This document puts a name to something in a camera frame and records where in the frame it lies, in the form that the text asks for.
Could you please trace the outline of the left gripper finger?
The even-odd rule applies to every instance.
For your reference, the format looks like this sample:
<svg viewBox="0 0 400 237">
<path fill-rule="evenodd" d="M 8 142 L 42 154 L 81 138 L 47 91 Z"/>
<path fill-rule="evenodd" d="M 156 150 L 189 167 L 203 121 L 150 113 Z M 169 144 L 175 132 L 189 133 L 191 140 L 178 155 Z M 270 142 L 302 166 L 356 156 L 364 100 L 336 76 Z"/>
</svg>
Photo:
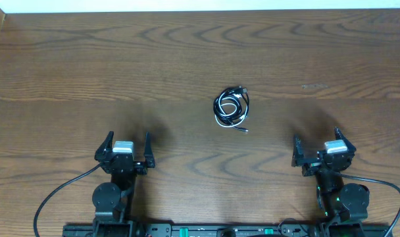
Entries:
<svg viewBox="0 0 400 237">
<path fill-rule="evenodd" d="M 102 144 L 97 148 L 94 159 L 96 161 L 104 161 L 107 155 L 112 151 L 112 141 L 114 132 L 110 131 Z"/>
<path fill-rule="evenodd" d="M 151 147 L 151 137 L 150 133 L 146 133 L 145 136 L 145 148 L 143 156 L 145 157 L 145 164 L 147 168 L 155 168 L 155 158 L 153 155 L 153 150 Z"/>
</svg>

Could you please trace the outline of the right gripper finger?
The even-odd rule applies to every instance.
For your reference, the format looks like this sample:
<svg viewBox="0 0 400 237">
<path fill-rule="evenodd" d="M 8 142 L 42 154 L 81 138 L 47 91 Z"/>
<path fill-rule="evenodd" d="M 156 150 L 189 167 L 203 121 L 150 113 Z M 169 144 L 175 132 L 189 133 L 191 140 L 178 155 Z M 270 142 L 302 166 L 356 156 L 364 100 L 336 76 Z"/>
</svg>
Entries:
<svg viewBox="0 0 400 237">
<path fill-rule="evenodd" d="M 293 167 L 300 167 L 304 163 L 304 153 L 302 148 L 302 141 L 299 136 L 294 135 L 293 137 L 293 155 L 291 160 L 291 165 Z"/>
<path fill-rule="evenodd" d="M 343 135 L 337 126 L 334 128 L 334 134 L 337 140 L 342 140 L 345 143 L 348 152 L 356 152 L 356 147 Z"/>
</svg>

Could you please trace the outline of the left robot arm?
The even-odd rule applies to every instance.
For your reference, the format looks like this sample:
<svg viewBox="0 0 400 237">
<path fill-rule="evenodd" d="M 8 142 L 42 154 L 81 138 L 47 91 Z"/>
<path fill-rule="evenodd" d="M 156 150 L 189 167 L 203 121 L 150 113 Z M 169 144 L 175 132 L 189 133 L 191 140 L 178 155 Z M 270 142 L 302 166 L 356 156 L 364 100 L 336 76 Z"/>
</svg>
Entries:
<svg viewBox="0 0 400 237">
<path fill-rule="evenodd" d="M 145 135 L 144 160 L 134 159 L 134 143 L 113 142 L 114 132 L 110 131 L 95 152 L 94 159 L 103 171 L 111 175 L 93 191 L 95 206 L 93 220 L 94 236 L 147 236 L 146 227 L 130 218 L 136 178 L 146 175 L 156 162 L 151 148 L 151 137 Z"/>
</svg>

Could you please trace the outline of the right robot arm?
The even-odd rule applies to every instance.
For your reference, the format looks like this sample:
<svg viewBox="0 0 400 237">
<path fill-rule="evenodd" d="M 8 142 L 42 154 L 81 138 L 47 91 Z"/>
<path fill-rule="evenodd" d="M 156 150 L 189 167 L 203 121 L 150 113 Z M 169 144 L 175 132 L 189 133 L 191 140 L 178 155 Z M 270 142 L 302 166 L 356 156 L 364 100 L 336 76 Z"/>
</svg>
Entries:
<svg viewBox="0 0 400 237">
<path fill-rule="evenodd" d="M 316 196 L 325 219 L 311 227 L 309 236 L 364 236 L 362 220 L 368 217 L 369 189 L 345 184 L 341 172 L 355 156 L 356 147 L 334 128 L 335 139 L 324 143 L 314 157 L 306 157 L 299 136 L 293 137 L 291 165 L 301 167 L 303 176 L 316 178 Z"/>
</svg>

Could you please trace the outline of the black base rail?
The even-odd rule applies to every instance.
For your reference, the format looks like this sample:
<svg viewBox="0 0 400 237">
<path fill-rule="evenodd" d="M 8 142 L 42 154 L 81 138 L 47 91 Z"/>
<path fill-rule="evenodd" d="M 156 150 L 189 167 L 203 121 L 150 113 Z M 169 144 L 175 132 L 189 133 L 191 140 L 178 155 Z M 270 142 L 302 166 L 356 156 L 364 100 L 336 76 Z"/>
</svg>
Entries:
<svg viewBox="0 0 400 237">
<path fill-rule="evenodd" d="M 176 225 L 168 223 L 128 224 L 68 224 L 63 226 L 62 237 L 221 237 L 221 236 L 384 236 L 387 226 L 349 224 L 329 227 L 326 233 L 315 225 L 293 222 L 273 225 Z"/>
</svg>

